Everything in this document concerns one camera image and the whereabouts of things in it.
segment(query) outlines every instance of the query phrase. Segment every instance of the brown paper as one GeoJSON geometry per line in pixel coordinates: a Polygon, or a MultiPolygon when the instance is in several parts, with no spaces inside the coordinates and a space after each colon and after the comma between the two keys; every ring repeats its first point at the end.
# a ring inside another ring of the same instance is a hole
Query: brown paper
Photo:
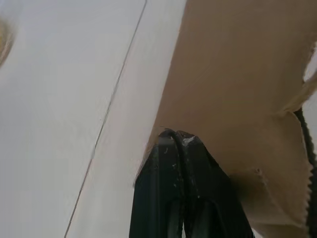
{"type": "Polygon", "coordinates": [[[316,0],[188,0],[154,125],[199,136],[268,238],[308,235],[313,167],[285,109],[303,91],[316,9],[316,0]]]}

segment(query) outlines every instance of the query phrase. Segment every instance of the black metal clamp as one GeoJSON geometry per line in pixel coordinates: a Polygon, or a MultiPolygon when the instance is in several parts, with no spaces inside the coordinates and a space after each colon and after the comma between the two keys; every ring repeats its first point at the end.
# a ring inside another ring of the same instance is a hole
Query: black metal clamp
{"type": "Polygon", "coordinates": [[[253,238],[229,177],[194,135],[159,135],[135,183],[129,238],[253,238]]]}

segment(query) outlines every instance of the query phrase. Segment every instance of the tan paper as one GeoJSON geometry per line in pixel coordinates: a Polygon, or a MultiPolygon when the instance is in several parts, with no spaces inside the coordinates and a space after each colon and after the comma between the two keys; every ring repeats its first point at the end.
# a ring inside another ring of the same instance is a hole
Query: tan paper
{"type": "Polygon", "coordinates": [[[188,0],[150,138],[159,126],[199,136],[268,238],[308,235],[312,166],[293,109],[309,96],[316,11],[316,0],[188,0]]]}

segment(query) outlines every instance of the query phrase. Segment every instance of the clamp jaw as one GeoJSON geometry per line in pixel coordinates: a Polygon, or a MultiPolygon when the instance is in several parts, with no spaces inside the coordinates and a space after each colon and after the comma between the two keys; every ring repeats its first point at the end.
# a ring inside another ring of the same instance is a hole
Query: clamp jaw
{"type": "Polygon", "coordinates": [[[229,177],[194,135],[158,137],[136,179],[129,238],[253,238],[229,177]]]}

